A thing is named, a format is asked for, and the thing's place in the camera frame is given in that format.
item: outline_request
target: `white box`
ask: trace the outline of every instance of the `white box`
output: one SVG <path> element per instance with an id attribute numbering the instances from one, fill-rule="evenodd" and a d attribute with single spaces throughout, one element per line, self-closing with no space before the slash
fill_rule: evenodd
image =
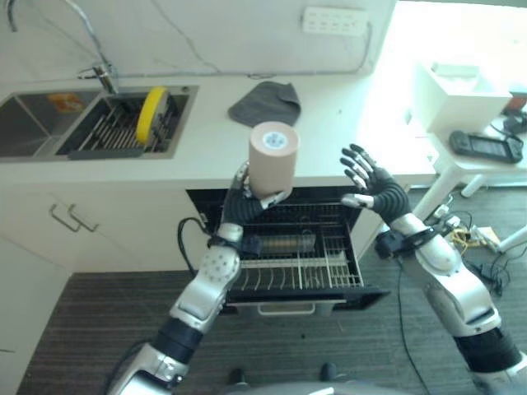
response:
<path id="1" fill-rule="evenodd" d="M 481 132 L 511 97 L 481 73 L 475 78 L 439 77 L 418 63 L 412 112 L 427 132 L 447 138 L 454 130 Z"/>

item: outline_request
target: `black robotic glove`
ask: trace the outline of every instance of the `black robotic glove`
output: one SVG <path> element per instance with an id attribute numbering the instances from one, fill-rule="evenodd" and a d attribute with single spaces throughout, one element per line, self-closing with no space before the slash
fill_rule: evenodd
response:
<path id="1" fill-rule="evenodd" d="M 264 199 L 257 199 L 249 186 L 249 162 L 236 172 L 223 203 L 222 223 L 243 226 L 268 208 L 286 198 L 285 192 L 278 192 Z"/>
<path id="2" fill-rule="evenodd" d="M 342 153 L 344 157 L 340 158 L 340 163 L 347 166 L 344 173 L 360 192 L 344 195 L 342 204 L 369 208 L 379 214 L 387 225 L 411 212 L 406 192 L 364 149 L 352 144 L 349 148 L 343 148 Z"/>

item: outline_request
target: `stainless steel sink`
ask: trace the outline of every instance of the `stainless steel sink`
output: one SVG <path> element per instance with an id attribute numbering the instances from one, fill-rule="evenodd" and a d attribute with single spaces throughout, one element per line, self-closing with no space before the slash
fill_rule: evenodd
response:
<path id="1" fill-rule="evenodd" d="M 100 91 L 11 95 L 0 105 L 0 160 L 48 155 Z"/>
<path id="2" fill-rule="evenodd" d="M 162 128 L 145 146 L 135 138 L 145 88 L 12 95 L 0 106 L 0 161 L 172 157 L 198 88 L 168 89 Z"/>

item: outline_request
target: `gray carpet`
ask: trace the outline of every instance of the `gray carpet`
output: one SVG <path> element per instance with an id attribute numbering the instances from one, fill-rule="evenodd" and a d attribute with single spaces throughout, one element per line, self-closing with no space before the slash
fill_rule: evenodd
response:
<path id="1" fill-rule="evenodd" d="M 470 199 L 456 195 L 453 207 L 471 211 L 476 224 L 491 225 L 498 235 L 506 236 L 527 222 L 525 192 L 524 188 L 482 189 Z M 412 191 L 413 204 L 421 196 L 422 191 Z M 474 262 L 493 258 L 485 249 L 469 250 L 466 256 Z M 373 249 L 360 265 L 367 282 L 394 292 L 371 309 L 336 312 L 331 318 L 247 322 L 220 317 L 177 393 L 217 393 L 235 367 L 243 367 L 254 385 L 316 379 L 319 367 L 329 360 L 354 378 L 423 393 L 399 334 L 395 292 L 399 269 L 395 263 L 378 259 Z M 495 301 L 518 346 L 527 351 L 527 257 L 510 263 L 509 268 L 512 281 Z M 182 272 L 73 276 L 19 394 L 100 393 L 114 362 L 132 342 L 155 333 L 188 280 Z M 420 290 L 406 276 L 402 285 L 408 347 L 431 393 L 474 393 L 462 358 Z"/>

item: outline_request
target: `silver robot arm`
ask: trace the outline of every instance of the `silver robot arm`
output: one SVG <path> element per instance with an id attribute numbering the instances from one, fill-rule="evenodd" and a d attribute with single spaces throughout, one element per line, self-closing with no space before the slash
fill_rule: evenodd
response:
<path id="1" fill-rule="evenodd" d="M 189 371 L 203 335 L 222 310 L 226 293 L 240 274 L 238 250 L 243 225 L 284 199 L 277 193 L 263 200 L 252 196 L 248 163 L 236 172 L 227 192 L 222 223 L 211 239 L 196 277 L 170 309 L 170 317 L 152 344 L 145 344 L 110 391 L 111 395 L 169 395 Z"/>
<path id="2" fill-rule="evenodd" d="M 407 194 L 359 146 L 343 149 L 345 174 L 358 192 L 344 195 L 349 207 L 377 212 L 391 230 L 409 237 L 427 230 L 411 213 Z M 435 235 L 415 249 L 403 269 L 420 285 L 452 335 L 475 385 L 485 393 L 515 386 L 527 390 L 527 356 L 501 328 L 501 317 L 485 285 L 463 264 L 459 252 Z"/>

